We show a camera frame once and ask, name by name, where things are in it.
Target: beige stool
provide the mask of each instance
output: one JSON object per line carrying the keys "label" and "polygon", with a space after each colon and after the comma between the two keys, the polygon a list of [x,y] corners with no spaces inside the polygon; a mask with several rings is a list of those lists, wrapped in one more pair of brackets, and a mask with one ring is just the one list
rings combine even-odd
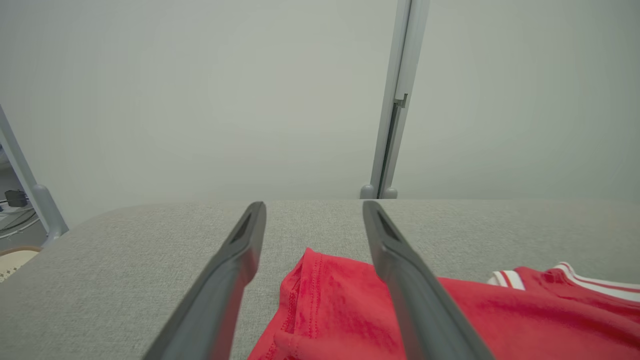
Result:
{"label": "beige stool", "polygon": [[42,250],[41,247],[21,246],[0,252],[0,282],[16,272]]}

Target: red shirt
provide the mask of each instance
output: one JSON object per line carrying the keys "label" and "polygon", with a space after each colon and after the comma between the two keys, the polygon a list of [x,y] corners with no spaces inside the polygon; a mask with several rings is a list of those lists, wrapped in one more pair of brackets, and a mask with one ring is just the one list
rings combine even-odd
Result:
{"label": "red shirt", "polygon": [[[440,282],[497,359],[640,359],[640,286],[559,266],[497,272],[501,286]],[[280,307],[249,356],[404,358],[390,295],[373,266],[310,249],[282,281]]]}

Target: red stripe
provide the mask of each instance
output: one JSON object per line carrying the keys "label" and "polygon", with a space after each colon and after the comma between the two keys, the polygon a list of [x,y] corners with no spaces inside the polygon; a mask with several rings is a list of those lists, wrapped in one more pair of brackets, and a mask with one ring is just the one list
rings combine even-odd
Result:
{"label": "red stripe", "polygon": [[602,283],[600,283],[600,282],[587,281],[587,280],[579,279],[579,278],[575,275],[575,272],[572,272],[572,271],[571,271],[571,268],[570,268],[569,266],[567,266],[565,263],[560,263],[560,265],[563,265],[563,266],[566,268],[566,270],[567,270],[568,272],[570,272],[570,273],[575,277],[575,279],[576,279],[577,281],[580,281],[580,282],[586,282],[587,284],[597,285],[597,286],[601,286],[601,287],[603,287],[603,288],[607,288],[607,289],[622,290],[622,291],[626,291],[626,292],[629,292],[629,293],[640,293],[640,289],[624,288],[624,287],[622,287],[622,286],[607,285],[607,284],[602,284]]}
{"label": "red stripe", "polygon": [[502,277],[504,278],[504,280],[507,282],[507,286],[509,286],[510,288],[513,287],[513,285],[511,285],[511,281],[509,280],[509,277],[507,276],[507,274],[504,271],[501,271],[500,274],[502,274]]}

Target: white partition panel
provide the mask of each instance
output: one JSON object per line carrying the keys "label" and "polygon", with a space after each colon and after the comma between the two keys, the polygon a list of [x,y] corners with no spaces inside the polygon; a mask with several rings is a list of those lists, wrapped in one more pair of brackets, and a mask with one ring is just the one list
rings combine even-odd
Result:
{"label": "white partition panel", "polygon": [[393,187],[640,200],[640,2],[432,0]]}
{"label": "white partition panel", "polygon": [[141,203],[357,199],[395,1],[7,1],[0,104],[70,227]]}

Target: gray table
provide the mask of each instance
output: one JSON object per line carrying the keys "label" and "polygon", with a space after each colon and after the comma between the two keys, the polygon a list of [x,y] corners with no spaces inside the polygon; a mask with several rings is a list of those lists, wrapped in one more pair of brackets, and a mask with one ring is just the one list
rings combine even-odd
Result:
{"label": "gray table", "polygon": [[[599,201],[383,200],[439,276],[568,261],[640,283],[640,206]],[[0,284],[0,359],[139,359],[248,202],[138,206],[71,230]],[[371,262],[359,200],[267,202],[258,274],[232,350],[245,359],[306,247]]]}

